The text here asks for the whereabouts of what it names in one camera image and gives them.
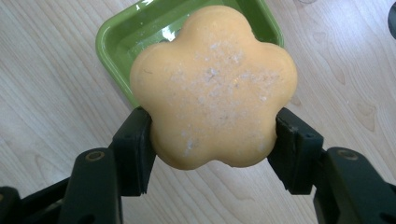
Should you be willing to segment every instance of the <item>soap bar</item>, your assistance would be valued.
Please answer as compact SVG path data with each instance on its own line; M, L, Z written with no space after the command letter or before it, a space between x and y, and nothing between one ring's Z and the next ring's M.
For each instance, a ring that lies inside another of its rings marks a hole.
M130 81L164 162L247 167L273 149L276 114L296 90L297 71L284 49L255 38L240 12L211 6L194 12L172 42L142 51Z

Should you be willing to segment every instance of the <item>green soap dish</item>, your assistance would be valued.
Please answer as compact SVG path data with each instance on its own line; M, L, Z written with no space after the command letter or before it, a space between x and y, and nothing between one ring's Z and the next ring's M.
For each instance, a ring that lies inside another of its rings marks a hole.
M138 106L129 85L136 56L151 44L172 41L191 13L211 5L242 12L258 40L283 47L283 36L263 0L142 0L106 21L96 36L100 61L132 106Z

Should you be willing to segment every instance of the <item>wooden table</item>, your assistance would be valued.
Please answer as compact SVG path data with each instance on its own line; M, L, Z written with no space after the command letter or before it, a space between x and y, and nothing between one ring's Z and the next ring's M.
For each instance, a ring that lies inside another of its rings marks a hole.
M22 197L106 147L132 108L99 62L104 21L135 0L0 1L0 186ZM396 183L394 0L267 0L299 71L288 108L325 148L364 154ZM291 196L268 161L179 171L156 160L148 194L124 198L125 223L316 223L313 195Z

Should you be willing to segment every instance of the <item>light wood surface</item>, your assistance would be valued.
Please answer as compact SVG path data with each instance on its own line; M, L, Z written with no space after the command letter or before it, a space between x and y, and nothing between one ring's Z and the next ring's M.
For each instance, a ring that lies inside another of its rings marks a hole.
M0 186L27 196L70 176L79 153L110 143L132 108L94 41L134 2L0 1ZM325 148L361 152L395 184L394 0L266 2L299 71L288 108ZM125 223L316 223L312 199L289 195L267 161L186 172L156 160L148 194L123 199L123 211Z

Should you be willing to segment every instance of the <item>flower-shaped soap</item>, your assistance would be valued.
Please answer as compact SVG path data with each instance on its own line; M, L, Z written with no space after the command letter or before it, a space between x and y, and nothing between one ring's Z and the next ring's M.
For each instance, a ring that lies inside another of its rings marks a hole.
M176 39L149 46L131 69L133 95L152 118L155 151L184 170L266 158L276 114L296 85L289 54L256 40L246 18L223 6L197 10Z

